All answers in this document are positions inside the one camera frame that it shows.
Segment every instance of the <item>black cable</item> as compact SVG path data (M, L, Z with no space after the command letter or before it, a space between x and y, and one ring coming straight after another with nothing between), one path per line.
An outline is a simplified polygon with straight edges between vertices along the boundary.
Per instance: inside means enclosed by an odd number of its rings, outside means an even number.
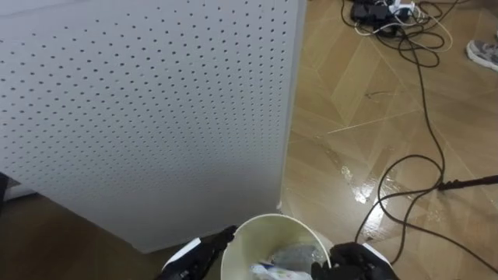
M469 0L456 0L454 2L420 2L420 5L432 5L436 8L436 10L440 13L439 15L435 15L433 16L434 18L438 19L439 21L441 21L442 19L444 19L448 14L449 12L454 9L454 7L458 4L462 4L462 3L465 3L465 2L468 2ZM445 13L442 13L442 10L437 7L437 5L451 5L451 7L445 12ZM342 17L342 21L344 24L346 24L347 26L350 26L350 27L358 27L357 25L352 25L351 23L348 23L345 18L344 18L344 7L345 7L345 1L342 0L342 7L341 7L341 17ZM440 158L441 158L441 165L439 163L437 163L436 161L434 161L433 159L427 157L427 156L423 156L423 155L417 155L417 154L413 154L413 155L408 155L408 156L405 156L399 160L397 160L396 162L392 163L387 169L386 171L384 172L384 174L382 175L381 177L381 180L379 182L379 185L378 185L378 188L377 188L377 202L372 206L372 208L368 211L365 219L361 222L360 224L360 227L358 228L358 231L356 232L356 235L355 235L355 242L358 242L358 239L359 239L359 235L363 229L363 227L365 226L365 223L366 221L368 220L368 218L370 217L370 214L372 213L372 211L375 209L375 207L377 207L377 205L379 205L382 209L382 212L389 218L391 219L392 221L402 225L402 239L400 241L400 246L398 248L398 252L396 253L396 256L394 258L394 260L391 262L391 264L395 264L400 256L402 255L403 253L403 250L405 248L405 240L406 240L406 229L408 227L410 228L413 228L413 229L417 229L419 231L422 231L424 233L428 233L428 234L431 234L433 236L437 236L439 238L442 238L448 242L451 242L452 244L456 245L457 247L460 247L462 250L466 251L467 253L469 253L470 255L472 255L476 260L480 261L481 263L483 263L486 267L488 267L489 269L491 269L492 271L494 271L495 273L498 274L498 269L496 269L495 267L493 267L490 263L488 263L487 261L485 261L484 259L482 259L479 255L477 255L476 253L472 252L470 249L468 249L467 247L465 247L464 245L460 244L459 242L455 241L455 240L452 240L451 238L449 237L446 237L440 233L436 233L434 231L431 231L431 230L428 230L428 229L424 229L420 226L416 226L416 225L413 225L411 223L408 222L408 219L409 219L409 216L410 216L410 213L413 209L413 206L415 205L415 203L421 198L423 197L424 195L427 195L428 193L432 192L432 191L435 191L438 189L438 187L440 187L440 185L444 182L444 173L445 173L445 170L446 170L446 160L444 158L444 153L443 153L443 149L441 148L440 146L440 143L437 141L437 138L433 132L433 129L432 129L432 126L430 124L430 119L429 119L429 114L428 114L428 110L427 110L427 104L426 104L426 91L425 91L425 86L423 84L423 75L422 75L422 67L427 67L427 68L433 68L433 67L437 67L439 65L439 62L440 62L440 58L439 58L439 55L437 55L437 53L435 51L431 51L430 49L437 49L437 48L440 48L440 47L443 47L445 42L444 42L444 38L439 35L439 34L436 34L436 33L433 33L433 32L429 32L428 30L431 30L432 28L434 28L437 23L435 23L434 25L426 28L425 25L427 23L430 22L430 19L427 20L426 22L424 23L420 23L420 24L416 24L414 26L405 26L405 28L398 28L398 31L399 35L395 35L394 37L392 38L388 38L388 39L391 39L391 40L396 40L398 39L399 42L398 42L398 46L397 47L393 47L391 45L389 45L387 42L383 41L383 37L379 34L376 34L376 37L377 39L385 46L389 47L389 48L393 48L395 50L398 51L398 53L407 61L413 63L416 65L417 67L417 72L418 72L418 75L419 75L419 82L420 82L420 89L421 89L421 94L422 94L422 100L423 100L423 113L424 113L424 119L425 119L425 122L426 122L426 126L427 126L427 130L429 131L430 133L430 136L435 144L435 146L437 147L437 151L439 152L440 154ZM411 29L411 28L420 28L420 30L416 30L416 31L413 31L413 32L410 32L410 33L406 33L406 30L407 29ZM413 37L416 37L420 34L429 34L430 36L435 36L435 37L439 37L441 39L441 44L437 45L437 46L433 46L433 47L428 47L429 50L427 50L426 48L423 48L423 47L420 47L420 46L415 46L414 43L411 41L411 38ZM407 42L409 47L402 47L403 43L404 42ZM420 63L419 61L419 57L416 53L417 50L425 50L425 51L429 51L431 53L434 54L434 57L436 58L436 62L431 64L431 65L428 65L428 64L422 64ZM413 56L413 60L406 57L404 55L403 52L405 51L410 51L412 56ZM402 163L404 161L406 161L407 159L424 159L424 160L427 160L429 161L430 163L432 163L440 172L440 175L438 177L438 179L436 180L436 182L434 183L434 185L432 187L429 187L427 189L424 189L424 190L420 190L420 191L404 191L404 192L399 192L399 193L395 193L395 194L388 194L388 195L385 195L383 197L381 197L381 188L382 188L382 185L384 184L384 181L387 177L387 175L391 172L391 170L393 168L395 168L399 163ZM405 217L403 220L400 220L400 219L397 219L395 218L383 205L382 205L382 201L386 200L386 199L389 199L389 198L396 198L396 197L400 197L400 196L406 196L406 195L410 195L410 194L417 194L416 197L412 200L412 202L410 203L406 213L405 213Z

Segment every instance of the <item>wooden floor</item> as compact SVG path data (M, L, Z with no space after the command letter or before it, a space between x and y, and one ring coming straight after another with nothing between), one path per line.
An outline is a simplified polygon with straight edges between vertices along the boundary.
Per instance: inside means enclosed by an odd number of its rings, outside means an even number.
M416 67L344 26L340 4L308 2L282 200L285 213L334 243L352 240L388 165L413 152L438 156L423 120ZM453 48L441 54L438 68L423 69L446 180L498 173L498 73L463 51L472 38L493 42L496 22L474 6L455 10L444 22ZM382 194L427 188L436 176L415 159L389 174ZM386 207L402 217L412 199ZM422 198L409 221L459 240L498 267L497 209L498 186L477 187ZM401 228L377 209L361 239L392 259L400 236ZM152 279L175 250L142 255L42 197L8 203L0 219L0 279ZM498 279L455 246L413 230L395 270L402 279Z

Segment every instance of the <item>white cable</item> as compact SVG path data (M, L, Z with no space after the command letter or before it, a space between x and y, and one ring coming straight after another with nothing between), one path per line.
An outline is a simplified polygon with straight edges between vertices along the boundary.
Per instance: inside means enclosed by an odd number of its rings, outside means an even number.
M358 33L358 35L361 35L361 36L370 36L370 35L374 35L375 33L385 29L385 28L388 28L388 27L391 27L391 26L400 26L401 24L399 23L389 23L389 24L386 24L384 26L381 26L379 27L378 29L374 30L374 31L371 31L369 33L361 33L359 30L358 30L358 26L359 24L358 23L355 23L355 31Z
M421 43L418 43L418 42L415 42L414 40L410 40L412 43L420 46L420 47L423 47L425 48L426 50L428 51L433 51L433 52L446 52L446 51L449 51L452 47L453 47L453 37L451 36L451 33L450 31L448 31L448 29L446 29L446 27L444 27L443 23L440 23L439 20L437 20L435 17L431 16L431 15L427 15L423 12L423 14L425 16L428 16L430 17L432 20L434 20L436 22L436 24L438 24L439 26L441 26L441 28L444 30L444 32L446 32L446 34L448 34L448 38L450 38L450 47L447 47L446 49L444 50L438 50L438 49L435 49L435 48L431 48L431 47L427 47Z

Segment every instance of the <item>black robotic claw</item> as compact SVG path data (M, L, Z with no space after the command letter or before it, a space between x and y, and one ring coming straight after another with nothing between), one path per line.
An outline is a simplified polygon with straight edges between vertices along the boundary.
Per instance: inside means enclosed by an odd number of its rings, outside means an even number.
M219 253L233 240L236 230L236 226L230 226L210 241L201 241L183 256L168 263L156 280L202 280Z

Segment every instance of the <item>bucket rim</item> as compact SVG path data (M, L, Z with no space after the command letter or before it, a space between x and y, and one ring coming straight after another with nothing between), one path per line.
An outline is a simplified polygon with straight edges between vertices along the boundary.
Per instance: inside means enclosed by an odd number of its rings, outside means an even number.
M315 240L318 242L318 244L320 244L320 248L325 252L325 255L328 256L328 250L325 249L325 246L321 242L320 238L318 238L318 236L314 233L314 231L309 226L307 226L306 224L304 224L303 222L301 222L300 220L298 220L296 218L290 217L288 215L283 215L283 214L271 213L271 214L263 214L263 215L257 215L255 217L252 217L252 218L248 219L246 222L244 222L242 225L240 225L237 228L237 230L233 234L235 236L234 238L237 238L237 234L239 233L240 229L244 228L248 223L254 221L255 219L260 219L260 218L264 218L264 217L282 217L282 218L290 219L290 220L292 220L294 222L297 222L302 227L304 227L309 233L311 233L311 235L315 238ZM221 270L220 270L220 277L221 277L221 279L223 279L223 266L225 264L225 252L226 252L226 250L228 250L228 247L223 251L223 256L222 256L222 259L221 259ZM327 257L327 264L328 264L328 267L330 269L332 269L332 264L330 262L330 258L329 257Z

